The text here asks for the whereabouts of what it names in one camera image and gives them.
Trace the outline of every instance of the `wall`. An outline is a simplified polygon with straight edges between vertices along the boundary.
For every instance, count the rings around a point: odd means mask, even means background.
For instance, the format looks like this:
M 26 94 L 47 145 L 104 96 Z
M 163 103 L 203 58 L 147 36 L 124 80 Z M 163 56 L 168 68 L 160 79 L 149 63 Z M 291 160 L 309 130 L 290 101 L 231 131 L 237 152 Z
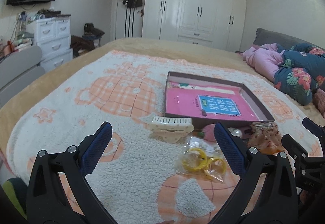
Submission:
M 47 4 L 37 4 L 27 13 L 37 12 L 42 8 L 54 8 L 62 13 L 71 14 L 71 34 L 82 36 L 83 26 L 87 22 L 93 22 L 96 28 L 103 30 L 102 44 L 110 41 L 111 32 L 111 7 L 112 0 L 55 0 Z M 12 7 L 5 4 L 5 0 L 0 0 L 0 35 L 4 40 L 11 38 L 16 24 L 17 14 L 22 12 L 21 7 Z
M 241 51 L 251 47 L 258 27 L 325 47 L 325 0 L 247 0 Z

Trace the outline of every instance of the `white fleece blanket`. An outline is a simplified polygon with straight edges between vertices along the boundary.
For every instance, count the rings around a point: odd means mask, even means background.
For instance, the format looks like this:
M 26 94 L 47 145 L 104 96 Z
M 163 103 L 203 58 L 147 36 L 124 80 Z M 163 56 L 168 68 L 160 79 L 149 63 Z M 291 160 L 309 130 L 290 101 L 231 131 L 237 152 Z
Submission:
M 120 224 L 171 219 L 208 223 L 238 177 L 230 169 L 224 184 L 177 176 L 174 164 L 182 145 L 150 138 L 146 123 L 163 111 L 169 71 L 244 83 L 273 114 L 282 134 L 291 134 L 311 155 L 320 155 L 317 139 L 302 127 L 304 114 L 258 76 L 185 60 L 111 51 L 78 71 L 20 119 L 7 148 L 11 169 L 28 183 L 38 151 L 63 152 L 108 121 L 113 139 L 87 181 L 110 214 Z M 77 210 L 64 177 L 62 181 Z

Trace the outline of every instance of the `blue book cover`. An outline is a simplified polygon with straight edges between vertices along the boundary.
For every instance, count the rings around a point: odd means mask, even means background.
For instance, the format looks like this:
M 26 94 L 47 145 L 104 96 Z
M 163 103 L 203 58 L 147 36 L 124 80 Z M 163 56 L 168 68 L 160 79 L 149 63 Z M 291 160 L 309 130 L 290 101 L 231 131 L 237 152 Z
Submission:
M 201 108 L 206 113 L 240 116 L 236 103 L 230 98 L 199 96 Z

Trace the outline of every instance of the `gray pillow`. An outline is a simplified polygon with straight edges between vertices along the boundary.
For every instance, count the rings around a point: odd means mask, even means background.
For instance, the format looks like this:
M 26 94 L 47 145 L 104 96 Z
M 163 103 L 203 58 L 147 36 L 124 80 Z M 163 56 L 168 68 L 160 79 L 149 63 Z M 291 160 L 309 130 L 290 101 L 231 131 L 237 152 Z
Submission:
M 264 30 L 262 28 L 258 28 L 256 32 L 256 38 L 254 44 L 261 46 L 266 43 L 268 44 L 278 43 L 284 49 L 289 50 L 294 45 L 297 45 L 299 43 L 309 43 L 309 42 L 306 42 L 304 40 L 289 35 L 281 34 L 275 31 L 269 31 L 269 30 Z

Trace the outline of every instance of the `pink box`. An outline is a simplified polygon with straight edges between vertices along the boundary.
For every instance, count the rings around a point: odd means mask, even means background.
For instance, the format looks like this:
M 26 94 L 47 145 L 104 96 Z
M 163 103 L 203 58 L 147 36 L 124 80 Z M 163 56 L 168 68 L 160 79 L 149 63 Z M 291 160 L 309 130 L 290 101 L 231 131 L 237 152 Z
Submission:
M 221 122 L 227 128 L 274 117 L 242 83 L 169 72 L 165 88 L 165 117 L 191 117 L 195 129 Z

